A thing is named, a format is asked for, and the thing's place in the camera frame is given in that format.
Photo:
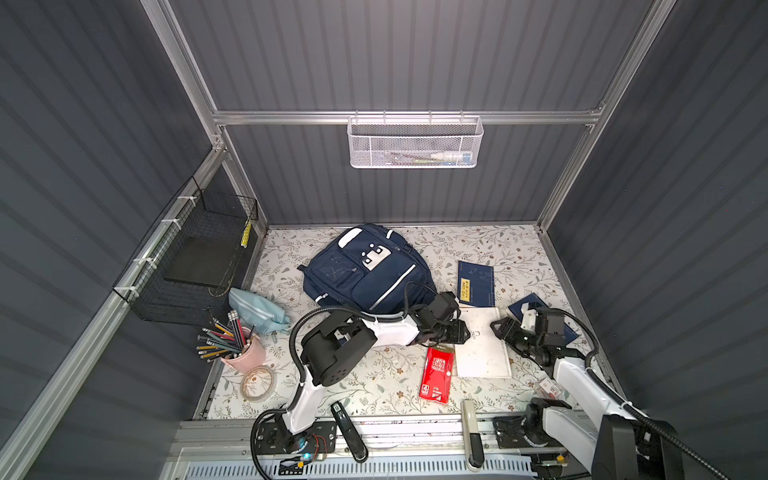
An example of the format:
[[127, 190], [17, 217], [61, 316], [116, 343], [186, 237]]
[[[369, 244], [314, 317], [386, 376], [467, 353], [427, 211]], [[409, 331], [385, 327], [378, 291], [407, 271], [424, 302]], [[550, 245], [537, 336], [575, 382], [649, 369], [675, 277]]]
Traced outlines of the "white notebook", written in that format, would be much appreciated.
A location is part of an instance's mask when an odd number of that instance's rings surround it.
[[463, 307], [460, 319], [465, 322], [470, 338], [455, 346], [456, 370], [459, 378], [510, 378], [511, 366], [506, 344], [498, 339], [491, 323], [500, 320], [495, 307]]

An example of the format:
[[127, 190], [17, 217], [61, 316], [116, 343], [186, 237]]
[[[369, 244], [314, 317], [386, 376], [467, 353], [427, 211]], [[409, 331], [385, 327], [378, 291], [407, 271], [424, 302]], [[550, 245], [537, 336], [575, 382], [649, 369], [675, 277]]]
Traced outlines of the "navy blue student backpack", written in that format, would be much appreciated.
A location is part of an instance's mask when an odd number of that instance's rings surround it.
[[395, 314], [436, 296], [421, 254], [398, 232], [377, 224], [345, 230], [298, 270], [304, 292], [320, 306]]

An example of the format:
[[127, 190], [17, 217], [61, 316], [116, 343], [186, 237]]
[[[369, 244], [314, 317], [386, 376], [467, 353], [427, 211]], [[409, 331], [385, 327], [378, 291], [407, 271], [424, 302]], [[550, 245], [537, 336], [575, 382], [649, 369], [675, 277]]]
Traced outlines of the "navy blue book yellow label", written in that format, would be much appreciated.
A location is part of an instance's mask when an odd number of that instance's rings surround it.
[[492, 266], [458, 262], [457, 299], [464, 305], [495, 306], [495, 282]]

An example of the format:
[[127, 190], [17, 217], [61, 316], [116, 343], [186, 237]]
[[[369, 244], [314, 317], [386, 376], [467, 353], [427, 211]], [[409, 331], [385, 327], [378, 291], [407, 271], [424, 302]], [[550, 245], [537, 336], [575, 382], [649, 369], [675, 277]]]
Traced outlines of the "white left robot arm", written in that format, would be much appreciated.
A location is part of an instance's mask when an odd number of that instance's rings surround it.
[[460, 316], [450, 292], [437, 294], [429, 304], [405, 305], [398, 314], [326, 306], [303, 315], [288, 340], [298, 386], [291, 402], [279, 409], [277, 424], [289, 436], [308, 432], [326, 389], [345, 379], [374, 348], [466, 343], [471, 334]]

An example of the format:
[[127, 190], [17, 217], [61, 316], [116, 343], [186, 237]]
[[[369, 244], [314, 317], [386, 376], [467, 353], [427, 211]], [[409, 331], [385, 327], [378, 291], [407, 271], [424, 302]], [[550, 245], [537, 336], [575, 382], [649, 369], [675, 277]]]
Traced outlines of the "navy blue thin notebook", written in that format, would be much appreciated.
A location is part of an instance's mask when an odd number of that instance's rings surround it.
[[543, 335], [545, 344], [569, 346], [579, 337], [566, 322], [566, 315], [551, 308], [535, 293], [512, 303], [507, 310], [524, 331]]

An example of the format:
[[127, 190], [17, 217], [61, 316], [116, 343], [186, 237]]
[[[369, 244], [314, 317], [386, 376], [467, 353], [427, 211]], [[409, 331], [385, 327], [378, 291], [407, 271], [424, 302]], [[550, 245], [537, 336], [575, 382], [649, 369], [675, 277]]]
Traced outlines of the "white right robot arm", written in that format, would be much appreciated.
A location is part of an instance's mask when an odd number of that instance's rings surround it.
[[560, 446], [594, 479], [682, 479], [682, 451], [674, 429], [657, 423], [608, 386], [595, 372], [599, 344], [581, 328], [590, 350], [567, 346], [566, 322], [573, 314], [558, 308], [525, 304], [522, 316], [491, 322], [493, 334], [516, 354], [533, 361], [562, 387], [573, 404], [534, 397], [525, 412], [494, 426], [502, 446]]

